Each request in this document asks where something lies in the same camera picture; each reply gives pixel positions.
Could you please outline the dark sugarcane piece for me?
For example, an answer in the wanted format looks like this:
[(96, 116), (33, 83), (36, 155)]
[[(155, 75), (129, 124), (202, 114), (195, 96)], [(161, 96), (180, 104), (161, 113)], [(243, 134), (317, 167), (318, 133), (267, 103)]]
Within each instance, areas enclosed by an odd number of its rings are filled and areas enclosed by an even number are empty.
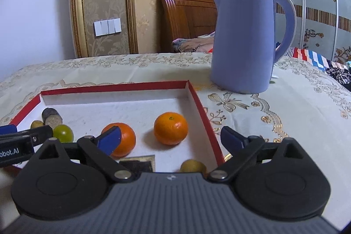
[(155, 156), (144, 155), (138, 157), (127, 157), (119, 160), (119, 164), (127, 168), (130, 172), (154, 172)]
[(45, 125), (55, 128), (63, 123), (61, 115), (56, 109), (47, 107), (42, 112), (42, 120)]

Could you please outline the patterned pillow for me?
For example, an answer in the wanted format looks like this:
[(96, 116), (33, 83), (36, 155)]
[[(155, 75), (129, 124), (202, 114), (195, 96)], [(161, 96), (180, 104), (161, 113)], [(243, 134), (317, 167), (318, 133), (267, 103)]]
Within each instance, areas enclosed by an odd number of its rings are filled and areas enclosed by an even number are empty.
[(214, 46), (214, 35), (215, 32), (212, 32), (211, 34), (204, 34), (192, 39), (175, 39), (172, 41), (172, 51), (180, 53), (212, 53)]

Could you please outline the blue electric kettle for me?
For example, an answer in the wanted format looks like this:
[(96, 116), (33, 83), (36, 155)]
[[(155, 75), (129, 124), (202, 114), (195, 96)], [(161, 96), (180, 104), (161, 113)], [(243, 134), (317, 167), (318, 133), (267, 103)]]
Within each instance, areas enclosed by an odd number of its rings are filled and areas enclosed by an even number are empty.
[(265, 92), (274, 64), (296, 34), (292, 0), (214, 0), (213, 83), (240, 94)]

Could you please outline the red shallow cardboard box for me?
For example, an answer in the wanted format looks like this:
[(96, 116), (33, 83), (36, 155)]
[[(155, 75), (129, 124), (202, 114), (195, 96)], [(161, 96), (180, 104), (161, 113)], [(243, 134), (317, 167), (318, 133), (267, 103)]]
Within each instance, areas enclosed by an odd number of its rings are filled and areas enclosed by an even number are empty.
[[(224, 163), (220, 145), (201, 101), (188, 81), (142, 82), (104, 86), (63, 88), (38, 93), (20, 107), (11, 124), (19, 131), (41, 118), (52, 107), (79, 139), (98, 136), (110, 123), (122, 122), (136, 134), (131, 157), (154, 155), (157, 172), (176, 172), (187, 159), (205, 164), (208, 170)], [(187, 137), (178, 145), (159, 143), (153, 133), (154, 121), (165, 112), (185, 117)]]

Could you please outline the colourful striped bedding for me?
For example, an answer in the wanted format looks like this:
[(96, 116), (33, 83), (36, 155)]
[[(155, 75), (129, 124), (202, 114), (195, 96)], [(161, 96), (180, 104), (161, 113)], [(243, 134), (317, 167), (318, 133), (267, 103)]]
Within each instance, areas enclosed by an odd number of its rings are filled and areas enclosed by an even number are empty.
[(290, 47), (274, 66), (281, 70), (292, 70), (292, 73), (304, 76), (318, 93), (336, 95), (350, 92), (348, 67), (327, 60), (317, 52)]

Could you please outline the orange mandarin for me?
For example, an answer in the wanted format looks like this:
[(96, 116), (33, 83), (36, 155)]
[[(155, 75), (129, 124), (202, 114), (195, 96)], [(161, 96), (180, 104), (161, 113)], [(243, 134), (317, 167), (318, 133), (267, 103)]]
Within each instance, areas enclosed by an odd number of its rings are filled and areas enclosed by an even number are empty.
[(114, 158), (121, 158), (127, 156), (136, 146), (136, 135), (133, 129), (122, 122), (115, 122), (109, 125), (106, 125), (102, 129), (101, 133), (108, 131), (112, 127), (119, 127), (121, 130), (121, 143), (111, 154)]
[(165, 112), (154, 122), (155, 138), (164, 145), (180, 144), (189, 132), (185, 117), (175, 112)]

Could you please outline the white wall switch panel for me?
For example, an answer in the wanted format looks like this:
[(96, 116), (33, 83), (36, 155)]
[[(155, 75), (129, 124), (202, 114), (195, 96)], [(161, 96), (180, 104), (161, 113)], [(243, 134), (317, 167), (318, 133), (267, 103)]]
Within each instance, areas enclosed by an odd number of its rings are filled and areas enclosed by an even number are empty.
[(96, 37), (117, 34), (122, 32), (121, 19), (100, 20), (93, 23)]

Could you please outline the yellow-green small fruit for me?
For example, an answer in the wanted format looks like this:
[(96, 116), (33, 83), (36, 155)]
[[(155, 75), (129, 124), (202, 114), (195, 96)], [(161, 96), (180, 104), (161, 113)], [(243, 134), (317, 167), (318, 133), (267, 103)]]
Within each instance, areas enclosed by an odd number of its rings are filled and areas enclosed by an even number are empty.
[(200, 172), (203, 175), (206, 175), (207, 168), (206, 166), (197, 160), (189, 159), (184, 161), (180, 166), (180, 172), (182, 173), (191, 173), (191, 172)]
[(44, 123), (42, 121), (35, 120), (31, 123), (30, 128), (35, 129), (35, 128), (42, 127), (42, 126), (44, 126)]

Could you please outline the floral cream tablecloth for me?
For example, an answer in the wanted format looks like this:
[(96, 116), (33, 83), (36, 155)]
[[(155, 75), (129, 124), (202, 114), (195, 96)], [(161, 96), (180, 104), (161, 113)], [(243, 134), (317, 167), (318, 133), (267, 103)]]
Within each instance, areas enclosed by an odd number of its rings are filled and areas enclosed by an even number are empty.
[(237, 95), (210, 82), (203, 53), (100, 56), (27, 66), (1, 79), (1, 124), (44, 90), (126, 82), (188, 80), (215, 132), (228, 125), (275, 143), (292, 137), (331, 185), (324, 217), (337, 228), (350, 222), (350, 92), (306, 61), (281, 58), (269, 89)]

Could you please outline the wooden bed headboard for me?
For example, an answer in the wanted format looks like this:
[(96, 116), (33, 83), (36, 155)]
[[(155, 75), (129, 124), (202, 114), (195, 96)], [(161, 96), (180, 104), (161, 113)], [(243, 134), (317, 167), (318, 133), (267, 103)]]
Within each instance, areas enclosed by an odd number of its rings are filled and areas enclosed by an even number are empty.
[(172, 52), (175, 39), (192, 39), (215, 31), (214, 0), (158, 0), (159, 51)]

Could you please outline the green round fruit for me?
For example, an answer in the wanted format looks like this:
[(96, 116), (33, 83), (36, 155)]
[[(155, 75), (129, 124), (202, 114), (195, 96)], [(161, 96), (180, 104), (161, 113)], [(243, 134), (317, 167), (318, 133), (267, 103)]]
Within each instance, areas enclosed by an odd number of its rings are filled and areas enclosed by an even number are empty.
[(74, 141), (74, 133), (67, 125), (58, 125), (53, 129), (53, 137), (57, 138), (61, 143), (72, 143)]

